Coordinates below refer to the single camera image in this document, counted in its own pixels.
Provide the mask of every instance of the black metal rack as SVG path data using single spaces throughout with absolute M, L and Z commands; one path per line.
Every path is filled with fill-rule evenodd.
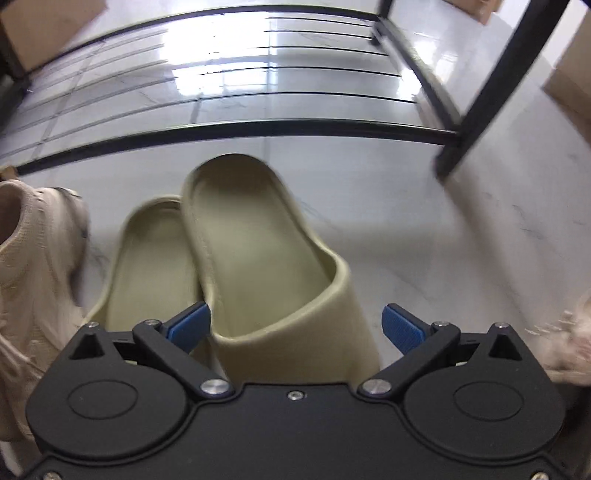
M 461 116 L 450 95 L 431 69 L 422 61 L 413 46 L 406 40 L 403 33 L 389 20 L 388 17 L 394 0 L 381 0 L 376 14 L 312 5 L 248 5 L 169 15 L 167 17 L 129 25 L 62 52 L 53 59 L 26 72 L 22 81 L 28 82 L 32 74 L 39 72 L 52 62 L 69 56 L 85 47 L 103 42 L 118 35 L 172 21 L 241 12 L 331 15 L 341 18 L 356 18 L 374 23 L 372 37 L 369 38 L 369 41 L 375 46 L 382 46 L 386 54 L 393 47 L 399 57 L 408 64 L 409 68 L 420 81 L 423 92 L 443 128 L 427 128 L 418 125 L 377 121 L 324 118 L 265 119 L 216 124 L 196 124 L 157 131 L 145 131 L 81 145 L 45 157 L 36 158 L 19 165 L 17 170 L 20 175 L 26 175 L 86 158 L 180 142 L 223 138 L 301 135 L 385 138 L 443 145 L 443 148 L 435 159 L 434 172 L 440 180 L 444 180 L 462 161 L 466 153 L 484 133 L 496 114 L 517 88 L 556 27 L 568 2 L 569 0 L 530 1 L 519 26 L 517 26 L 513 36 L 505 47 L 505 51 L 498 64 L 464 116 Z M 370 52 L 360 51 L 360 53 L 365 54 Z

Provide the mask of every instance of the blue rubber pad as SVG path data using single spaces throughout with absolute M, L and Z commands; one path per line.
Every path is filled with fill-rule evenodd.
M 209 335 L 211 312 L 207 304 L 193 310 L 168 328 L 166 338 L 181 350 L 189 353 Z
M 382 331 L 404 355 L 418 347 L 426 339 L 425 333 L 392 307 L 384 307 Z

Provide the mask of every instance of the olive green slide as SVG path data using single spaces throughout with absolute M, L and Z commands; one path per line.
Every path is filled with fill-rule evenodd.
M 142 320 L 166 321 L 199 300 L 180 198 L 159 197 L 125 222 L 109 278 L 86 321 L 112 332 L 129 331 Z
M 378 372 L 349 267 L 267 165 L 240 154 L 206 162 L 188 176 L 181 211 L 232 382 L 356 387 Z

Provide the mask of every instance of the shoe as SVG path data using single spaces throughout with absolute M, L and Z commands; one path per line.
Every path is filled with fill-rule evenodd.
M 559 326 L 530 331 L 537 336 L 533 351 L 556 383 L 591 386 L 591 290 L 565 312 Z
M 103 293 L 86 321 L 125 332 L 143 320 L 165 322 L 201 299 L 180 198 L 159 197 L 126 220 Z
M 70 275 L 83 258 L 87 227 L 76 192 L 0 182 L 0 377 L 28 439 L 27 398 L 82 323 Z
M 212 340 L 232 382 L 356 388 L 379 371 L 347 263 L 269 167 L 247 155 L 214 158 L 188 176 L 182 198 Z

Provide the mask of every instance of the metal bolt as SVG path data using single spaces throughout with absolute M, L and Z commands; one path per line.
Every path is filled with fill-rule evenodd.
M 61 480 L 61 475 L 57 472 L 47 472 L 43 475 L 43 480 Z
M 208 395 L 222 395 L 230 391 L 230 384 L 221 378 L 212 378 L 201 384 L 201 390 Z
M 162 324 L 162 322 L 160 320 L 144 320 L 144 323 L 146 325 L 148 325 L 149 327 L 154 327 L 154 328 L 159 327 Z
M 301 400 L 305 396 L 306 395 L 304 394 L 304 392 L 301 392 L 299 390 L 292 390 L 287 394 L 287 398 L 289 398 L 290 400 Z
M 392 390 L 392 385 L 386 380 L 371 378 L 363 382 L 361 389 L 363 389 L 364 393 L 367 395 L 383 395 Z

